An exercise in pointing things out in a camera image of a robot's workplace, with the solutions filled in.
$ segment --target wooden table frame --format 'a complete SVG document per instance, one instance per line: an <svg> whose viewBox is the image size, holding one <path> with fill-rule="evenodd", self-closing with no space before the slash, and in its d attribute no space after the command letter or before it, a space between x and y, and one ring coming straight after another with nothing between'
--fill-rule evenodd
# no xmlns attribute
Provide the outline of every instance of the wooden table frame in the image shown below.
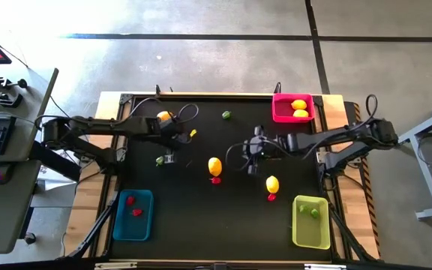
<svg viewBox="0 0 432 270"><path fill-rule="evenodd" d="M142 96L154 96L153 92L102 92L100 95L99 104L95 118L99 119L117 119L119 116L122 118L127 117L131 110L131 104L126 97L122 94L142 95ZM238 96L270 96L271 94L266 93L199 93L199 92L185 92L185 93L173 93L165 92L160 93L161 95L238 95ZM339 128L347 125L347 114L344 106L343 97L341 95L321 95L320 100L324 106L323 117L325 121L320 121L319 114L316 114L316 131L323 131L326 128ZM355 105L355 116L359 117L359 107ZM112 138L111 136L96 136L91 135L89 141L96 146L101 148L106 147L122 147L125 142L122 138ZM347 147L349 143L343 143L340 145L334 145L331 147L332 151L340 151ZM337 179L338 188L335 192L338 192L339 197L342 201L342 210L346 225L352 231L354 236L358 239L359 243L364 249L373 257L380 258L377 244L377 228L376 219L374 216L374 207L371 196L371 182L369 179L368 165L363 159L362 169L347 168L345 173L348 176L353 177L362 183L362 177L364 177L364 183L367 187L366 192L362 190L358 185L339 177ZM98 166L92 164L82 171L81 178L96 173L99 170ZM331 187L331 182L326 180L326 184ZM85 238L86 234L91 229L95 222L98 214L104 209L107 202L110 201L113 191L116 186L116 177L106 177L104 175L96 175L87 181L82 182L76 191L76 196L73 202L73 209L70 213L70 219L68 221L66 236L64 237L64 246L67 251L73 251L77 245ZM335 196L332 192L329 192L329 196L332 201L335 200ZM93 248L85 253L85 257L89 254L99 257L104 255L106 249L106 241L111 234L108 234L109 220L106 221L103 228L100 231L100 235L97 242L93 245ZM348 247L344 244L338 227L332 224L334 233L334 244L336 251L341 258L347 257Z"/></svg>

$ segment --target gray floor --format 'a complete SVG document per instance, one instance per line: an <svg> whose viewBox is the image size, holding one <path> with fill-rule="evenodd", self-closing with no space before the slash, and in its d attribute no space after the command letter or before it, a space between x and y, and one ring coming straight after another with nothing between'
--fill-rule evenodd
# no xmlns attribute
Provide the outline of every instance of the gray floor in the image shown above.
<svg viewBox="0 0 432 270"><path fill-rule="evenodd" d="M64 33L309 35L304 0L0 1L0 43L31 66L60 69L53 97L70 114L92 116L102 91L321 93L310 41L68 40ZM432 0L313 0L320 35L432 36ZM28 16L15 17L15 11ZM329 88L364 105L398 133L431 116L432 43L322 42ZM50 113L57 113L51 106ZM432 220L415 211L432 200L416 159L401 150L369 156L382 258L432 266ZM0 263L59 255L69 209L38 209L39 242L0 255Z"/></svg>

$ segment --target lime green basket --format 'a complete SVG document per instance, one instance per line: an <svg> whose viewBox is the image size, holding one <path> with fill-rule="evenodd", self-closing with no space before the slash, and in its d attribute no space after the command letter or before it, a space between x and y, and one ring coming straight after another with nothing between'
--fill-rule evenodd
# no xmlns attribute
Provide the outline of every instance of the lime green basket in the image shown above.
<svg viewBox="0 0 432 270"><path fill-rule="evenodd" d="M313 217L311 210L316 209L319 217ZM327 250L331 247L329 235L328 201L314 196L298 195L292 202L292 242L303 248Z"/></svg>

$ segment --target pink basket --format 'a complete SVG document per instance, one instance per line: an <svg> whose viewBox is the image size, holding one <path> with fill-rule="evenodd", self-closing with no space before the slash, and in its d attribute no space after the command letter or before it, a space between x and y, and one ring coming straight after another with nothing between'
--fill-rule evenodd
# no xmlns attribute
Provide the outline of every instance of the pink basket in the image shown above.
<svg viewBox="0 0 432 270"><path fill-rule="evenodd" d="M291 103L297 99L306 102L308 117L293 116L294 109L291 107ZM273 121L277 123L307 123L314 118L313 96L310 94L274 94L272 111Z"/></svg>

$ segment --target yellow lemon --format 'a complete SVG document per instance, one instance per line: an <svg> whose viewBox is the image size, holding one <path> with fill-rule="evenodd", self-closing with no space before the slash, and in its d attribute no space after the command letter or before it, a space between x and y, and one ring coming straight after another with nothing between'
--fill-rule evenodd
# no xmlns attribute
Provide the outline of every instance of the yellow lemon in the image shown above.
<svg viewBox="0 0 432 270"><path fill-rule="evenodd" d="M294 116L294 117L308 117L309 113L303 109L297 109L296 111L294 111L292 116Z"/></svg>
<svg viewBox="0 0 432 270"><path fill-rule="evenodd" d="M214 177L217 177L221 174L223 170L223 165L221 164L221 160L217 157L211 157L208 161L209 173L211 173Z"/></svg>
<svg viewBox="0 0 432 270"><path fill-rule="evenodd" d="M166 121L166 120L171 119L172 113L171 113L171 115L170 115L170 113L171 112L168 112L168 111L162 111L162 112L158 113L156 115L156 117L158 117L159 119L161 119L161 121Z"/></svg>
<svg viewBox="0 0 432 270"><path fill-rule="evenodd" d="M273 175L266 179L266 189L268 189L271 194L275 194L279 191L279 181Z"/></svg>
<svg viewBox="0 0 432 270"><path fill-rule="evenodd" d="M304 101L304 100L294 100L291 103L291 107L294 110L304 110L304 109L306 109L307 106L308 105L306 104L306 101Z"/></svg>

